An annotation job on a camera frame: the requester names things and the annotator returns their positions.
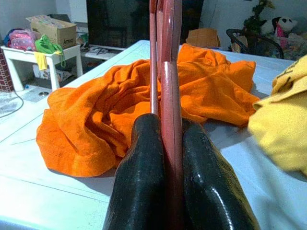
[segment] fabric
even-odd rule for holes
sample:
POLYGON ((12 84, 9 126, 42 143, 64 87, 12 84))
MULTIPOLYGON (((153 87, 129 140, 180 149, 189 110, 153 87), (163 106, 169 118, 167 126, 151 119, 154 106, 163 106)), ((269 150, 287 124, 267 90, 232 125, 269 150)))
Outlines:
POLYGON ((10 33, 11 47, 24 51, 36 51, 36 35, 32 30, 14 30, 10 33))
MULTIPOLYGON (((149 61, 115 66, 80 87, 48 98, 37 143, 48 168, 72 176, 97 176, 117 166, 131 145, 135 119, 149 112, 149 61)), ((244 127, 257 97, 248 93, 255 62, 230 63, 208 49, 183 45, 178 57, 182 115, 244 127)), ((161 85, 158 84, 159 99, 161 85)))
POLYGON ((273 81, 272 95, 254 104, 248 128, 282 169, 307 175, 307 56, 273 81))
POLYGON ((44 34, 40 39, 35 41, 35 47, 38 52, 45 54, 58 54, 60 55, 61 66, 66 67, 66 60, 64 57, 63 48, 61 45, 52 44, 49 38, 44 34))
POLYGON ((307 31, 307 19, 305 17, 295 17, 293 20, 297 21, 297 24, 291 30, 292 33, 301 35, 307 31))
POLYGON ((14 30, 23 30, 22 28, 15 28, 15 29, 11 29, 4 37, 3 43, 6 47, 11 47, 11 40, 10 40, 10 34, 14 31, 14 30))
MULTIPOLYGON (((277 28, 276 28, 276 32, 275 32, 277 37, 285 37, 284 32, 283 32, 283 28, 280 24, 277 24, 277 28)), ((285 48, 285 46, 287 45, 287 41, 282 39, 280 40, 280 46, 281 48, 285 48)))
POLYGON ((47 60, 46 60, 45 54, 40 53, 40 52, 34 52, 34 57, 36 59, 39 70, 46 70, 47 60))

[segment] brown paper bag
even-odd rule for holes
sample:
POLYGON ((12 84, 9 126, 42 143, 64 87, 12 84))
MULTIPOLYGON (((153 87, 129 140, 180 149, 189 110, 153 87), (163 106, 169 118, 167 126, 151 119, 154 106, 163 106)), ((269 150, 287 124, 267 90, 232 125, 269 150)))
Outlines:
POLYGON ((198 46, 202 48, 220 47, 220 39, 217 35, 217 31, 212 28, 200 28, 196 30, 190 30, 186 43, 192 46, 198 46))

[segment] black rubber boot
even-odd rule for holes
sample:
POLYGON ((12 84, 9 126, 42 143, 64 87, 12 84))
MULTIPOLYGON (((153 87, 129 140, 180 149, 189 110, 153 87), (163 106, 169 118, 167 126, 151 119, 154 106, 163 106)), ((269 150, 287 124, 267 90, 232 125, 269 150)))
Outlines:
POLYGON ((194 230, 260 229, 231 165, 203 127, 183 119, 184 194, 194 230))
POLYGON ((162 230, 165 216, 161 122, 145 114, 135 121, 132 144, 120 163, 104 230, 162 230))

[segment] panda stuffed toy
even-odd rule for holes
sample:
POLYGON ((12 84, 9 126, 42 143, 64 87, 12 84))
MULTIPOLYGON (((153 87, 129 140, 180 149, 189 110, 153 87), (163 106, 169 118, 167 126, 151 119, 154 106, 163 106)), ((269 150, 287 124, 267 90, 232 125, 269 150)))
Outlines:
POLYGON ((266 21, 261 26, 261 33, 263 35, 275 33, 278 24, 281 26, 284 32, 289 33, 292 28, 297 25, 297 21, 287 17, 273 18, 270 21, 266 21))

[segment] white shelf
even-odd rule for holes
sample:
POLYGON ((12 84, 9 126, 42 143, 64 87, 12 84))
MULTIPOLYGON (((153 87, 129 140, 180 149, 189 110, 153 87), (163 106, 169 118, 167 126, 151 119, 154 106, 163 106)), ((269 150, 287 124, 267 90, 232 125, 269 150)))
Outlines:
POLYGON ((81 51, 81 56, 86 58, 95 58, 99 60, 109 60, 124 50, 125 48, 119 48, 119 47, 90 45, 89 50, 81 51), (94 51, 95 49, 98 48, 106 49, 108 51, 107 52, 102 51, 98 54, 97 52, 94 51))

